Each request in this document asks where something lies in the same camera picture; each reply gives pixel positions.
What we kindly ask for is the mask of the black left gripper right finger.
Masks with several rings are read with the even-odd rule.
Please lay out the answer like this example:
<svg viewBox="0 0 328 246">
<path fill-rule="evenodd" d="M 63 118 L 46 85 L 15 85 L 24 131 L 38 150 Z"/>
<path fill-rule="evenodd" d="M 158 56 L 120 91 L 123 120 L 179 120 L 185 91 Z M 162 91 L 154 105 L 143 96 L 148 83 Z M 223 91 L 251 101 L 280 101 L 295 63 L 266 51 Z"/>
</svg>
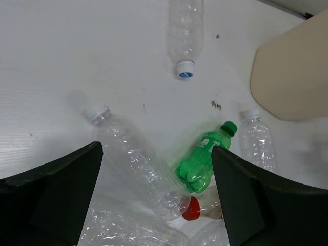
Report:
<svg viewBox="0 0 328 246">
<path fill-rule="evenodd" d="M 327 245 L 327 190 L 215 146 L 212 163 L 230 245 Z"/>
</svg>

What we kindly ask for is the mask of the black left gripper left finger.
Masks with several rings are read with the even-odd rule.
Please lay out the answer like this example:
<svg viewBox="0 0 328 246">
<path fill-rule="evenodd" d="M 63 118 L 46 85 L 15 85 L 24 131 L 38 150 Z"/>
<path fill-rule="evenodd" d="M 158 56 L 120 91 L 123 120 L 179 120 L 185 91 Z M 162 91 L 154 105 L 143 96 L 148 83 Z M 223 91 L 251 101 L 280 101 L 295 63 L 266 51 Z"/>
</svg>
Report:
<svg viewBox="0 0 328 246">
<path fill-rule="evenodd" d="M 77 245 L 102 159 L 95 141 L 1 179 L 1 245 Z"/>
</svg>

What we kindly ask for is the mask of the small clear bottle white cap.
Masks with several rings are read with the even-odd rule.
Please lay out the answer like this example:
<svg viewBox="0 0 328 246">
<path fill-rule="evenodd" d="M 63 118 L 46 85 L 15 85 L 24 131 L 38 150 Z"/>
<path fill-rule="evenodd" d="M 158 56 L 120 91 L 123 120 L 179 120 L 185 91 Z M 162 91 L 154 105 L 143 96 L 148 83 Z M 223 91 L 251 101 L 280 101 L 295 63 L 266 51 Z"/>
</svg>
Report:
<svg viewBox="0 0 328 246">
<path fill-rule="evenodd" d="M 240 112 L 239 129 L 241 157 L 267 171 L 279 173 L 274 138 L 271 129 L 261 121 L 258 109 Z"/>
</svg>

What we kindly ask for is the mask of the green plastic soda bottle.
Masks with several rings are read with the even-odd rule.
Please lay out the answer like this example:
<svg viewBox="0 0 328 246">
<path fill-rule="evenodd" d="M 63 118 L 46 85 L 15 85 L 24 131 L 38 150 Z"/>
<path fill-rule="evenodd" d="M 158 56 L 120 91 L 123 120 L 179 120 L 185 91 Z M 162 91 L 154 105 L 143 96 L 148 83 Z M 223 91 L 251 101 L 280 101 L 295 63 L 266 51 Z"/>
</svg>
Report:
<svg viewBox="0 0 328 246">
<path fill-rule="evenodd" d="M 175 174 L 190 193 L 202 193 L 209 186 L 214 175 L 212 150 L 215 146 L 228 150 L 237 130 L 233 122 L 226 121 L 218 129 L 203 133 L 179 162 Z"/>
</svg>

